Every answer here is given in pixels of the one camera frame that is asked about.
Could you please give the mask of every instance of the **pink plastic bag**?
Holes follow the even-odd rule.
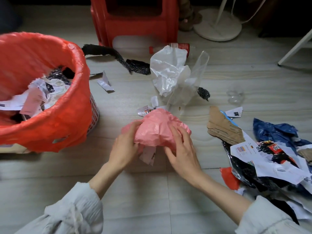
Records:
[[[162,108],[155,109],[142,120],[136,121],[142,121],[143,123],[135,134],[135,143],[146,146],[167,146],[175,151],[176,144],[169,125],[173,125],[176,128],[178,126],[183,127],[189,134],[192,133],[188,126],[182,123],[179,118]],[[121,132],[128,131],[131,124],[123,127]]]

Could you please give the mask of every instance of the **white plastic bag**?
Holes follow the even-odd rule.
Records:
[[[183,110],[196,94],[209,60],[203,51],[190,70],[184,66],[187,53],[184,49],[165,46],[151,58],[153,84],[171,113],[177,108]]]

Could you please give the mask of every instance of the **person's left hand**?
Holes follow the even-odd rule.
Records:
[[[109,163],[119,170],[123,170],[129,163],[138,157],[139,144],[134,143],[135,133],[142,122],[136,121],[130,129],[120,134],[113,145]]]

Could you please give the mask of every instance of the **sleeve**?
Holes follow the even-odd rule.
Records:
[[[261,196],[258,196],[244,213],[235,232],[236,234],[311,234],[294,223],[288,214]]]
[[[58,202],[47,206],[44,215],[15,234],[101,234],[103,205],[88,183],[76,185]]]

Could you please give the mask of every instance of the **floor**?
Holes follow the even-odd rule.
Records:
[[[24,16],[21,31],[55,35],[80,47],[98,43],[89,7],[24,6],[18,11]],[[178,35],[178,42],[192,43],[210,55],[201,87],[210,91],[211,98],[207,102],[194,97],[180,119],[193,132],[201,167],[222,184],[219,168],[229,166],[228,157],[220,140],[207,133],[206,123],[209,106],[234,108],[226,95],[232,84],[239,84],[246,95],[242,118],[235,121],[251,137],[256,117],[294,125],[300,137],[312,141],[312,50],[302,49],[287,67],[278,67],[277,62],[298,39],[263,39],[257,33],[243,26],[236,39],[225,43],[207,41],[193,32]],[[115,92],[107,94],[96,78],[90,80],[100,121],[83,144],[59,153],[0,157],[2,234],[14,233],[40,216],[45,206],[61,199],[77,181],[89,181],[107,161],[121,127],[137,119],[136,109],[157,95],[149,76],[130,75],[114,59],[88,57],[87,63],[91,73],[106,71]],[[102,202],[105,234],[225,234],[234,233],[236,228],[216,205],[173,172],[161,149],[153,167],[139,160],[133,162]]]

